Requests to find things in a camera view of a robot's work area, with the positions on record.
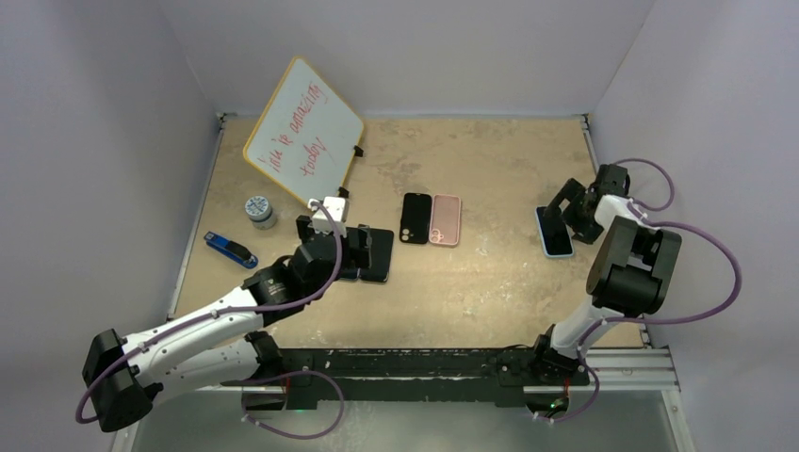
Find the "bare black phone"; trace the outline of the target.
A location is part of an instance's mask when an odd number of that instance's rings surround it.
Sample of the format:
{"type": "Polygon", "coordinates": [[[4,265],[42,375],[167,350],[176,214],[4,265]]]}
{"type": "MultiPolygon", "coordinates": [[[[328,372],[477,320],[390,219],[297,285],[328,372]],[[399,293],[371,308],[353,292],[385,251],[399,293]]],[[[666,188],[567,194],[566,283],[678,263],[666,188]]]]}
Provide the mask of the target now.
{"type": "Polygon", "coordinates": [[[338,275],[338,280],[340,281],[355,282],[358,281],[359,278],[360,268],[357,267],[342,268],[338,275]]]}
{"type": "Polygon", "coordinates": [[[358,277],[363,282],[386,283],[391,267],[395,235],[390,230],[371,230],[371,264],[359,270],[358,277]]]}

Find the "black phone case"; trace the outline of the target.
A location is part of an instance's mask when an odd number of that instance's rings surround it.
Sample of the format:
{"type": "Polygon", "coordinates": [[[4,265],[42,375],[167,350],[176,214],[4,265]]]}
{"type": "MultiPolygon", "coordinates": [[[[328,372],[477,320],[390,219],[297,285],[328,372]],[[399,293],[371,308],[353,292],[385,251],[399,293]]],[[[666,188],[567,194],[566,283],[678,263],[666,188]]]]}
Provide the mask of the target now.
{"type": "Polygon", "coordinates": [[[429,242],[432,215],[432,196],[425,193],[405,193],[399,226],[402,243],[424,245],[429,242]]]}

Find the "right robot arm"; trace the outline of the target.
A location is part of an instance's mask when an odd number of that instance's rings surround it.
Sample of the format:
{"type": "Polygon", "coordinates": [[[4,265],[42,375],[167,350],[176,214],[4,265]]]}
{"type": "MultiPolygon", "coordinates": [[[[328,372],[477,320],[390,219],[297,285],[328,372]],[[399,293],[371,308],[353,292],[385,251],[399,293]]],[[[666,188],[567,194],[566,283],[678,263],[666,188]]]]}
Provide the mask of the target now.
{"type": "Polygon", "coordinates": [[[652,315],[665,301],[682,239],[645,224],[629,183],[626,168],[603,164],[591,184],[570,179],[535,210],[547,257],[572,255],[576,241],[602,242],[586,280],[587,299],[533,347],[529,370],[542,383],[573,376],[587,349],[615,324],[652,315]]]}

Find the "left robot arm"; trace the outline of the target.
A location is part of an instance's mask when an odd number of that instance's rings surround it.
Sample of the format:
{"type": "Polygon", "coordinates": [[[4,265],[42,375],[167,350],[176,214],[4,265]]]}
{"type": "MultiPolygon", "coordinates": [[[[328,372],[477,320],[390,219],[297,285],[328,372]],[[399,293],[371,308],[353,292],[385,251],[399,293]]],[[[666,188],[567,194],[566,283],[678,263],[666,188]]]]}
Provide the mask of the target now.
{"type": "Polygon", "coordinates": [[[76,422],[113,432],[195,388],[245,379],[273,383],[281,360],[251,334],[321,299],[345,268],[369,267],[372,248],[366,225],[333,226],[327,233],[309,229],[293,254],[256,270],[201,309],[147,331],[96,334],[82,368],[86,391],[76,422]]]}

